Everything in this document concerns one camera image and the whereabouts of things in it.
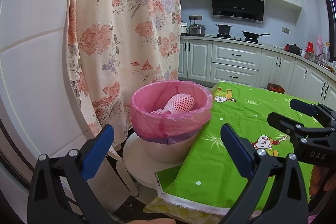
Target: drawer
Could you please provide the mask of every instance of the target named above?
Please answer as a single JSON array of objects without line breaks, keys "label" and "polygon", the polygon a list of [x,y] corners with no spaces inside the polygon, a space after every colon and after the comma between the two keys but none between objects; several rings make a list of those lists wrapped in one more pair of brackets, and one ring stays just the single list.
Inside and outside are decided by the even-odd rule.
[{"label": "drawer", "polygon": [[212,83],[224,81],[247,86],[255,86],[257,75],[257,70],[211,63],[210,82]]},{"label": "drawer", "polygon": [[212,62],[259,70],[261,49],[245,45],[213,42]]}]

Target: screw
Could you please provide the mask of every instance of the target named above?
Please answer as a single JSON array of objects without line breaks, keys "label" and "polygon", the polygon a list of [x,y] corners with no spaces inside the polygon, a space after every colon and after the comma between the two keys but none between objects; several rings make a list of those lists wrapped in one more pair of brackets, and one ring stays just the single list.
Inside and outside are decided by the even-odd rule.
[{"label": "screw", "polygon": [[70,156],[70,157],[77,156],[77,154],[78,154],[78,151],[77,151],[76,149],[73,149],[73,150],[71,150],[71,151],[69,152],[69,156]]},{"label": "screw", "polygon": [[296,155],[293,154],[293,153],[290,153],[290,154],[288,155],[288,157],[289,157],[291,160],[296,160]]},{"label": "screw", "polygon": [[47,158],[46,154],[42,154],[39,156],[39,160],[45,160]]},{"label": "screw", "polygon": [[257,150],[257,153],[258,153],[259,156],[264,156],[264,155],[266,155],[266,151],[265,151],[265,149],[258,149],[258,150]]}]

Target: pink bottle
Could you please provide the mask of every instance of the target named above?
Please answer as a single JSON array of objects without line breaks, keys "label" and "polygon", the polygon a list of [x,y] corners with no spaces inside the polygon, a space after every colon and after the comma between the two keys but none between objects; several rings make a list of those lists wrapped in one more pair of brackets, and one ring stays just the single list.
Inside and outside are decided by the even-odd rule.
[{"label": "pink bottle", "polygon": [[316,41],[316,55],[323,53],[323,47],[322,36],[319,36]]}]

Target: foam fruit net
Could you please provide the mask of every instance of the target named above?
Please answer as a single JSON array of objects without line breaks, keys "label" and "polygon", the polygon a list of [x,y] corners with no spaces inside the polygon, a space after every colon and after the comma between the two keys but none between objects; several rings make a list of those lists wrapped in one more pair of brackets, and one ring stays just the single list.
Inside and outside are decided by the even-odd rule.
[{"label": "foam fruit net", "polygon": [[186,93],[179,93],[174,95],[164,109],[160,108],[158,110],[153,111],[153,113],[157,114],[169,114],[169,113],[184,113],[190,111],[195,104],[194,98]]}]

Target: chair leg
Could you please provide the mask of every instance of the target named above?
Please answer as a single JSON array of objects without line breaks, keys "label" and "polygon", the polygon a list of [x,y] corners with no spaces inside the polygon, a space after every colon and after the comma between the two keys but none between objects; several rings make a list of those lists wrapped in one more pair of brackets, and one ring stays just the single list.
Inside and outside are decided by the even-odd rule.
[{"label": "chair leg", "polygon": [[121,160],[117,160],[115,167],[117,169],[117,172],[121,179],[124,181],[126,184],[129,192],[131,193],[132,196],[139,196],[138,190],[134,184],[133,179],[131,178],[130,174],[127,171],[126,165],[124,163],[123,158]]}]

